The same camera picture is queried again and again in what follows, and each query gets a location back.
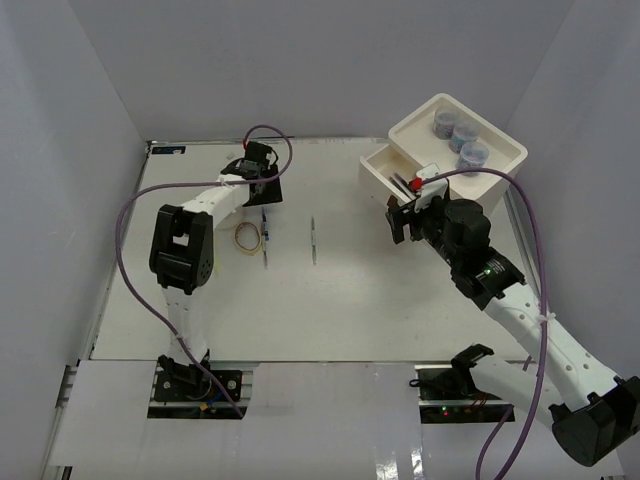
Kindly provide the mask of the purple pen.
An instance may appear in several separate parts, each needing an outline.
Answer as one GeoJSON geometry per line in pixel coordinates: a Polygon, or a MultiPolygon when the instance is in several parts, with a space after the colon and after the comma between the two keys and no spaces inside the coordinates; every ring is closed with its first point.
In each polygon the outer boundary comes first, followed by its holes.
{"type": "Polygon", "coordinates": [[[414,197],[414,192],[410,189],[409,184],[397,173],[393,173],[389,177],[389,181],[393,183],[397,189],[403,192],[409,198],[414,197]]]}

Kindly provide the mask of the light green pen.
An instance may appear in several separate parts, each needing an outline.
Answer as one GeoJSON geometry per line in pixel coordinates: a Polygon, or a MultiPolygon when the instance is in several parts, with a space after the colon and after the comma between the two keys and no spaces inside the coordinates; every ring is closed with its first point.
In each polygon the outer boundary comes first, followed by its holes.
{"type": "Polygon", "coordinates": [[[316,238],[316,222],[314,216],[310,221],[310,242],[311,242],[311,258],[312,264],[317,265],[317,238],[316,238]]]}

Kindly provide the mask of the white drawer storage box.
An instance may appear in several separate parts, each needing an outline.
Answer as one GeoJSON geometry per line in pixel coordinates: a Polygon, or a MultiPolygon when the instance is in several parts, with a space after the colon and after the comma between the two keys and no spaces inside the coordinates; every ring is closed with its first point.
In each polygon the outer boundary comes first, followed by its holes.
{"type": "Polygon", "coordinates": [[[514,177],[526,148],[447,94],[438,94],[389,131],[390,145],[369,165],[379,177],[379,201],[409,201],[409,187],[433,174],[457,170],[447,178],[451,197],[479,203],[489,216],[508,188],[492,169],[514,177]]]}

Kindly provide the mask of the paper clip jar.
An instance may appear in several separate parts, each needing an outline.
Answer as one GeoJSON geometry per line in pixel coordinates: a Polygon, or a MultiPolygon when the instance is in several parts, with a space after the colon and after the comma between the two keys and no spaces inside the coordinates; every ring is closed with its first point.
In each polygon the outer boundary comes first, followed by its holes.
{"type": "Polygon", "coordinates": [[[464,175],[475,176],[478,169],[485,166],[488,158],[489,150],[484,144],[477,141],[466,143],[459,152],[456,169],[464,175]]]}
{"type": "Polygon", "coordinates": [[[460,119],[460,112],[454,108],[441,107],[435,111],[433,133],[439,139],[449,139],[460,119]]]}
{"type": "Polygon", "coordinates": [[[478,137],[479,126],[474,121],[461,120],[453,128],[449,148],[454,153],[459,153],[466,143],[475,142],[478,137]]]}

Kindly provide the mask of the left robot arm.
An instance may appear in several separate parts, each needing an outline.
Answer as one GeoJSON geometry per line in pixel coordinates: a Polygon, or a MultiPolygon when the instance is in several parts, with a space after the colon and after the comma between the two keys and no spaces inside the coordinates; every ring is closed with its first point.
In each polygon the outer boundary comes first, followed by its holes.
{"type": "Polygon", "coordinates": [[[193,303],[214,270],[215,229],[240,207],[283,200],[277,159],[272,147],[250,141],[244,156],[221,171],[217,186],[179,206],[164,205],[157,213],[149,265],[162,287],[168,321],[177,331],[167,357],[187,365],[176,384],[188,398],[202,398],[211,387],[211,374],[191,363],[204,360],[208,352],[203,320],[193,303]]]}

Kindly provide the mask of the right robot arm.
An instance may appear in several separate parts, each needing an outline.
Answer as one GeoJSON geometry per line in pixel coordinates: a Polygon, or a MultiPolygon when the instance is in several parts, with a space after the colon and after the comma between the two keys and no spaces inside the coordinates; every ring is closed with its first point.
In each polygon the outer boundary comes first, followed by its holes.
{"type": "Polygon", "coordinates": [[[549,386],[536,419],[578,464],[592,467],[639,431],[639,379],[624,379],[591,355],[541,302],[524,275],[490,245],[491,223],[472,200],[435,196],[387,202],[395,243],[424,241],[447,263],[462,295],[499,323],[537,362],[549,386]]]}

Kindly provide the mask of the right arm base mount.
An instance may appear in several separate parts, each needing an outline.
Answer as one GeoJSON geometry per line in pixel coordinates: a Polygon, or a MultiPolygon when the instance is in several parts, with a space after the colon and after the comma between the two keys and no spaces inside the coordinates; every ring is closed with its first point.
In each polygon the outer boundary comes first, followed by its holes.
{"type": "Polygon", "coordinates": [[[479,390],[471,368],[493,355],[489,347],[474,344],[458,353],[449,364],[415,367],[409,386],[418,392],[423,425],[462,425],[498,423],[504,414],[514,422],[510,405],[499,397],[479,390]]]}

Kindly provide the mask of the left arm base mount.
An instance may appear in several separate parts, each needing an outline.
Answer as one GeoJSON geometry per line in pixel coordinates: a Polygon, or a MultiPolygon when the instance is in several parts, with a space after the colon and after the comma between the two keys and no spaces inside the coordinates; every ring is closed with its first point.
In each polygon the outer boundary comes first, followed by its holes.
{"type": "Polygon", "coordinates": [[[193,364],[180,364],[166,355],[157,359],[147,417],[174,420],[240,420],[246,413],[253,383],[253,368],[243,364],[201,362],[222,385],[241,414],[219,386],[193,364]]]}

